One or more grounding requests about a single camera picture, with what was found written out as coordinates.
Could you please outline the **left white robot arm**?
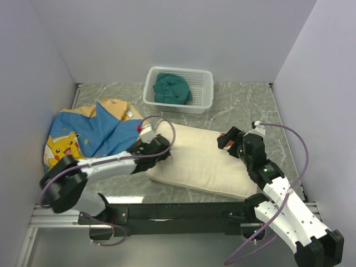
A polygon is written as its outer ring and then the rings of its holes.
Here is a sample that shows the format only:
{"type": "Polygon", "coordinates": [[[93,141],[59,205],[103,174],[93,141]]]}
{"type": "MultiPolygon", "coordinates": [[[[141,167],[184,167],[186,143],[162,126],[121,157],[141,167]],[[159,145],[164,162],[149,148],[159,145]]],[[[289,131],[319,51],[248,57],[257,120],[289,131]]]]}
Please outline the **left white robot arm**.
{"type": "Polygon", "coordinates": [[[161,135],[151,142],[136,142],[126,151],[100,159],[63,157],[40,180],[40,205],[56,214],[74,209],[103,224],[111,217],[110,204],[101,194],[85,192],[87,183],[119,175],[132,175],[153,168],[170,156],[171,143],[161,135]]]}

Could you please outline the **cream pillow with bear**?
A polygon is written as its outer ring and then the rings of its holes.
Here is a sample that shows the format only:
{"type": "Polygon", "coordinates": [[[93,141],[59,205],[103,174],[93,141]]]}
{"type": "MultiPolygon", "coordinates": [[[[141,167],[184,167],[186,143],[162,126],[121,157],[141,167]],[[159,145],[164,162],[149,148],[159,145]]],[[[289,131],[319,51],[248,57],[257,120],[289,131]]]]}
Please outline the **cream pillow with bear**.
{"type": "Polygon", "coordinates": [[[147,171],[155,181],[236,199],[258,192],[241,160],[217,147],[220,132],[173,124],[170,156],[147,171]]]}

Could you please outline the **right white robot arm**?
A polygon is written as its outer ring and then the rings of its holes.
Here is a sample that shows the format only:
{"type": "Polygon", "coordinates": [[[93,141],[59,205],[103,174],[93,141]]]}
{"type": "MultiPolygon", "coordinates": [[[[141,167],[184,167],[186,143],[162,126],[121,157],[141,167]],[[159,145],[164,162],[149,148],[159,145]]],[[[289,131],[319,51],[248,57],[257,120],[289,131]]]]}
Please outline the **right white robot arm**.
{"type": "Polygon", "coordinates": [[[244,215],[251,222],[260,221],[256,230],[224,262],[237,263],[236,258],[248,243],[266,228],[274,235],[271,244],[281,238],[291,249],[298,266],[336,266],[343,257],[344,237],[338,230],[330,230],[321,222],[294,191],[280,167],[267,158],[265,152],[266,123],[256,121],[252,129],[244,132],[232,127],[217,138],[217,146],[227,149],[229,155],[240,159],[250,179],[262,190],[244,201],[244,215]]]}

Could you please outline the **blue yellow Pikachu pillowcase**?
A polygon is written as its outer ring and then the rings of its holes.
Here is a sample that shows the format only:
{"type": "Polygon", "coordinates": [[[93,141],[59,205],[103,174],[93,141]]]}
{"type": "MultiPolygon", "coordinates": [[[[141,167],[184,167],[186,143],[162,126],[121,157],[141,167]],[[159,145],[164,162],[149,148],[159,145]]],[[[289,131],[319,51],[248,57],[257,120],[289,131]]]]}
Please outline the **blue yellow Pikachu pillowcase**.
{"type": "Polygon", "coordinates": [[[131,103],[117,98],[101,98],[92,106],[60,111],[44,146],[45,172],[64,156],[79,160],[125,151],[138,139],[142,119],[131,103]]]}

